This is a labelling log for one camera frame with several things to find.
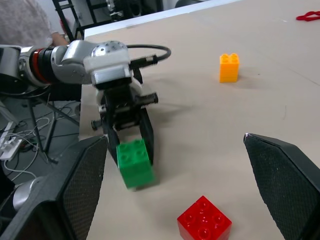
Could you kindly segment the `red flat plastic object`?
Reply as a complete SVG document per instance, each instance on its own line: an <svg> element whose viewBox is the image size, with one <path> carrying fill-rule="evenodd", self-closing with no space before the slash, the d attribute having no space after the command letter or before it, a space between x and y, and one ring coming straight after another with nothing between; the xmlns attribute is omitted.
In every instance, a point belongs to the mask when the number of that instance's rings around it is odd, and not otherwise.
<svg viewBox="0 0 320 240"><path fill-rule="evenodd" d="M320 11L309 11L304 15L297 16L295 19L297 21L305 21L305 22L320 20Z"/></svg>

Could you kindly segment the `person in light shirt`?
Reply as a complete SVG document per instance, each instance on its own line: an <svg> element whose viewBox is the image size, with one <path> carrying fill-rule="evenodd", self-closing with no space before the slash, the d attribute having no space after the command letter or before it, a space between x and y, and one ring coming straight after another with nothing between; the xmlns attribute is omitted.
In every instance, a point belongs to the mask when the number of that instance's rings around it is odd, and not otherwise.
<svg viewBox="0 0 320 240"><path fill-rule="evenodd" d="M0 0L0 45L50 47L55 32L35 0Z"/></svg>

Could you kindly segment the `black tripod stand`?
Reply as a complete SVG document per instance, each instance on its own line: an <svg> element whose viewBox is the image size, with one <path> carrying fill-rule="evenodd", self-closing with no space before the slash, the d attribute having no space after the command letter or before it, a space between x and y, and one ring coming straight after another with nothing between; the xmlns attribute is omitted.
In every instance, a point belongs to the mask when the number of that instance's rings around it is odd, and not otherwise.
<svg viewBox="0 0 320 240"><path fill-rule="evenodd" d="M55 132L57 121L65 119L75 124L78 127L80 126L79 120L75 119L76 115L70 115L71 110L68 113L64 112L65 108L71 108L70 105L75 103L76 103L75 101L70 101L67 104L63 105L62 107L56 107L54 101L45 102L40 97L35 97L35 96L29 96L26 98L26 106L29 110L31 123L33 124L33 130L31 131L31 133L36 138L37 149L46 157L46 161L50 164L58 163L57 160L55 160L54 158L50 158L48 156L51 142L52 142L52 139L54 138L54 132ZM49 108L51 112L48 114L42 115L41 117L36 117L34 112L34 107L37 105L44 105L47 108ZM51 115L51 118L48 119L49 129L44 139L45 143L43 144L41 135L40 135L40 127L38 126L38 121L42 117L46 117L47 115Z"/></svg>

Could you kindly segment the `white power strip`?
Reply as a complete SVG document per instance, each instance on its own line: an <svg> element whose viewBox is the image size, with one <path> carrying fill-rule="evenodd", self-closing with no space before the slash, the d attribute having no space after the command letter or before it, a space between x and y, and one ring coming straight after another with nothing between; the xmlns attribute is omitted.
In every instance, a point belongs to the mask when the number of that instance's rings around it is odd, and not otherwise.
<svg viewBox="0 0 320 240"><path fill-rule="evenodd" d="M0 135L0 161L11 161L18 152L23 140L14 135L17 124L10 121Z"/></svg>

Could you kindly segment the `green toy brick cube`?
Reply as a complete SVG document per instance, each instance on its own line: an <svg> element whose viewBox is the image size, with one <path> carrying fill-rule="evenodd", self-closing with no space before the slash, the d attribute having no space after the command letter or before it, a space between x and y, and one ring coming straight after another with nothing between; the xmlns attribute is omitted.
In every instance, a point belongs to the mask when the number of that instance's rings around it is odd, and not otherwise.
<svg viewBox="0 0 320 240"><path fill-rule="evenodd" d="M151 184L155 180L145 141L136 139L116 147L117 166L128 189Z"/></svg>

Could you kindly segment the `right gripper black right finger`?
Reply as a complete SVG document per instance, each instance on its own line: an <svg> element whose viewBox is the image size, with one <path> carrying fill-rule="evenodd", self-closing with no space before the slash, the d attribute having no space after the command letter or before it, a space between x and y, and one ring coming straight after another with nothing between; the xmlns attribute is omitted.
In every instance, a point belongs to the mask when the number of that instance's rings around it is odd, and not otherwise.
<svg viewBox="0 0 320 240"><path fill-rule="evenodd" d="M285 240L320 240L320 168L296 145L246 133L263 202Z"/></svg>

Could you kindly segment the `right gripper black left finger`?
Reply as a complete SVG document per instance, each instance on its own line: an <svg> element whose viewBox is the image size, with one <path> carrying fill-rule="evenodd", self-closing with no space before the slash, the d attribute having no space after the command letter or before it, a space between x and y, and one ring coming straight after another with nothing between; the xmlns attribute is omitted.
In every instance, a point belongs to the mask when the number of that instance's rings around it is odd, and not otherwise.
<svg viewBox="0 0 320 240"><path fill-rule="evenodd" d="M55 169L33 179L17 203L0 166L0 240L87 240L100 198L108 139L95 136L66 149Z"/></svg>

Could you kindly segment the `orange toy brick cube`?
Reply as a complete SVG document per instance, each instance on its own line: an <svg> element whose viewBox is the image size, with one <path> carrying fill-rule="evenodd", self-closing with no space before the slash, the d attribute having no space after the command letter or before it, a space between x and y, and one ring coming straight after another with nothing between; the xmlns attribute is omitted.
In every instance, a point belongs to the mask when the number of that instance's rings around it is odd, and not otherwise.
<svg viewBox="0 0 320 240"><path fill-rule="evenodd" d="M224 53L219 57L219 64L219 82L237 82L240 64L239 56L236 53Z"/></svg>

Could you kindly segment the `red toy brick cube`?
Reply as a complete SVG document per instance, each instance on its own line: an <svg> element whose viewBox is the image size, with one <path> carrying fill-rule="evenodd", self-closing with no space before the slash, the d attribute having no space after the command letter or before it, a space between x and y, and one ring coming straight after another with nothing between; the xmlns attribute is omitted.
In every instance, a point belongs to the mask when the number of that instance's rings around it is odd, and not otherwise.
<svg viewBox="0 0 320 240"><path fill-rule="evenodd" d="M183 240L229 240L232 221L205 196L177 218Z"/></svg>

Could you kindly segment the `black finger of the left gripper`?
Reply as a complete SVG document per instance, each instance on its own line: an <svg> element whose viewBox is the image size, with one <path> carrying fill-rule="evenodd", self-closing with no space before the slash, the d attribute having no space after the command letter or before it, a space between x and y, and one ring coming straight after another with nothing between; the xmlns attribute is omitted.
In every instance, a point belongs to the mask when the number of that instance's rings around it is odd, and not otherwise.
<svg viewBox="0 0 320 240"><path fill-rule="evenodd" d="M118 162L117 159L117 146L120 144L120 140L117 132L112 127L106 128L107 136L108 136L108 150L114 160L115 163Z"/></svg>
<svg viewBox="0 0 320 240"><path fill-rule="evenodd" d="M154 162L154 131L151 125L151 121L146 109L141 109L139 111L140 122L139 130L141 137L144 140L147 154L149 157L150 164L153 165Z"/></svg>

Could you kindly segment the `person's bare hand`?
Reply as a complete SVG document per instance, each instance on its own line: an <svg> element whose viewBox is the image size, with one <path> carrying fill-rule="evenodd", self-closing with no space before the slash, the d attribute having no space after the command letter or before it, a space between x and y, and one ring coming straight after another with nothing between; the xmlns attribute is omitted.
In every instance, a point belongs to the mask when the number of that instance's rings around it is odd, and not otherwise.
<svg viewBox="0 0 320 240"><path fill-rule="evenodd" d="M69 44L66 39L58 32L52 33L51 38L53 46L67 46Z"/></svg>

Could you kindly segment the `black metal rack frame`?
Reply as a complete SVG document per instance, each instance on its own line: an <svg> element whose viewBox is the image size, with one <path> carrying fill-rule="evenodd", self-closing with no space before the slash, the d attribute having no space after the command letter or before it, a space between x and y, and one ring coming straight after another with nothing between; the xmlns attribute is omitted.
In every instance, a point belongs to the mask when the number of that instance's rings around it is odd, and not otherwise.
<svg viewBox="0 0 320 240"><path fill-rule="evenodd" d="M77 11L76 0L52 0L61 27L70 41L83 38L85 30L140 17L144 13L143 0L81 0L88 12Z"/></svg>

